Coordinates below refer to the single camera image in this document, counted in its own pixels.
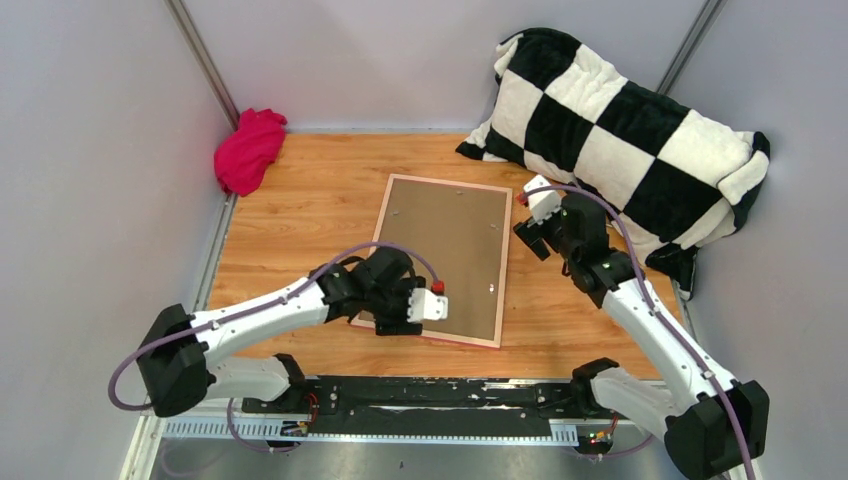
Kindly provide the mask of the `pink picture frame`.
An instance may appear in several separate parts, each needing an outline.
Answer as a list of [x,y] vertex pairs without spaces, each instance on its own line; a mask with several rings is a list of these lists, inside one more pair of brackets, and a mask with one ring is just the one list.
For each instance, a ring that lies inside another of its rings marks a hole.
[[445,285],[447,316],[422,322],[431,339],[498,348],[505,309],[512,191],[390,176],[374,240],[415,252],[416,273]]

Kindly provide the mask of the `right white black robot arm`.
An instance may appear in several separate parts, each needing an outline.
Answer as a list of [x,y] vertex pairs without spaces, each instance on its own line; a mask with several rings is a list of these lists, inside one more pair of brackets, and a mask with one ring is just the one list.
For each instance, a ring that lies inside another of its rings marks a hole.
[[574,187],[531,187],[518,196],[530,219],[515,234],[545,259],[556,252],[563,274],[638,344],[663,388],[601,358],[574,370],[571,403],[584,417],[611,410],[662,441],[688,479],[740,467],[755,479],[764,452],[770,399],[756,381],[741,382],[680,325],[646,279],[634,248],[610,245],[606,221],[622,219],[600,197]]

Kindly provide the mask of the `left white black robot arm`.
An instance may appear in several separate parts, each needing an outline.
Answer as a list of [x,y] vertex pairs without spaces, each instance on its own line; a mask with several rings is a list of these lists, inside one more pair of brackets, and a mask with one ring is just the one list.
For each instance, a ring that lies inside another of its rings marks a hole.
[[139,349],[112,374],[110,401],[133,410],[118,399],[117,381],[135,363],[149,398],[137,408],[159,417],[214,398],[255,398],[283,413],[298,411],[307,389],[290,355],[256,360],[237,359],[235,353],[297,329],[351,321],[363,312],[377,319],[378,333],[389,335],[418,335],[422,321],[442,317],[436,311],[414,312],[424,298],[441,299],[444,292],[437,273],[429,281],[416,274],[417,252],[389,242],[369,246],[373,251],[366,257],[354,246],[289,286],[242,303],[192,313],[181,304],[163,309]]

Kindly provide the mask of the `black white checkered pillow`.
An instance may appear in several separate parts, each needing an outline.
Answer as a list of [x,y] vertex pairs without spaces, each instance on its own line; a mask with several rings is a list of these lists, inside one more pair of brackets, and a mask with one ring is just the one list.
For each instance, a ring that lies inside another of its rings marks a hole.
[[490,117],[457,147],[602,197],[639,262],[694,292],[696,258],[746,223],[770,165],[759,131],[736,131],[620,74],[550,28],[497,45]]

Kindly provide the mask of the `magenta cloth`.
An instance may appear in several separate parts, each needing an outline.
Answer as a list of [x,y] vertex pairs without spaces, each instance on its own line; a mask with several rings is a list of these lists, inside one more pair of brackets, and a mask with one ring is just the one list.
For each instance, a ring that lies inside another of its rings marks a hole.
[[216,149],[216,180],[226,194],[247,196],[256,191],[267,169],[277,160],[286,138],[286,117],[271,109],[243,111],[233,134]]

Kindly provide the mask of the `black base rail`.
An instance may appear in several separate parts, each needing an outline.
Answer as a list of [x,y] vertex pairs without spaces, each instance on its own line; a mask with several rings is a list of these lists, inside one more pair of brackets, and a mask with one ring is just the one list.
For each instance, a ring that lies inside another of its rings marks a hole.
[[236,410],[301,417],[315,440],[570,446],[625,423],[609,411],[584,412],[566,380],[320,376]]

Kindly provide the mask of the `right aluminium corner post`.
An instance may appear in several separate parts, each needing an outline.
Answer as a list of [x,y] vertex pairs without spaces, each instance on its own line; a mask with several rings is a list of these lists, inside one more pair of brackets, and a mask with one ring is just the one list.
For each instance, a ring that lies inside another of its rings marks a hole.
[[657,93],[668,95],[673,90],[687,64],[708,35],[726,4],[727,0],[706,0],[702,3],[700,10],[688,28],[681,44],[657,85]]

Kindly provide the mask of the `aluminium corner post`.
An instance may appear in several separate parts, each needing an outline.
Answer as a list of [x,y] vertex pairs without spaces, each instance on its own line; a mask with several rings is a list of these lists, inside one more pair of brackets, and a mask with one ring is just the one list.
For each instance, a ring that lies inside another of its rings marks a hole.
[[223,111],[227,122],[232,130],[235,130],[239,121],[239,110],[219,72],[215,61],[208,50],[202,35],[195,24],[192,14],[183,0],[165,0],[165,6],[169,10],[173,20],[180,30],[189,50],[194,56],[202,74],[204,75],[218,105]]
[[688,28],[681,44],[657,85],[657,93],[668,95],[673,90],[687,64],[708,35],[726,4],[727,0],[706,0],[702,3],[700,10]]

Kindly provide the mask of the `left aluminium corner post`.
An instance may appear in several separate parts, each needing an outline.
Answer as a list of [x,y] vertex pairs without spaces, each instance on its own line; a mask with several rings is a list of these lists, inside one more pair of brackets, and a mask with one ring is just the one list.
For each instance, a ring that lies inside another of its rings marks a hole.
[[202,74],[204,75],[218,105],[223,111],[227,122],[232,130],[235,130],[239,121],[239,110],[219,72],[215,61],[208,50],[202,35],[195,24],[192,14],[183,0],[165,0],[165,6],[169,10],[173,20],[180,30],[189,50],[194,56]]

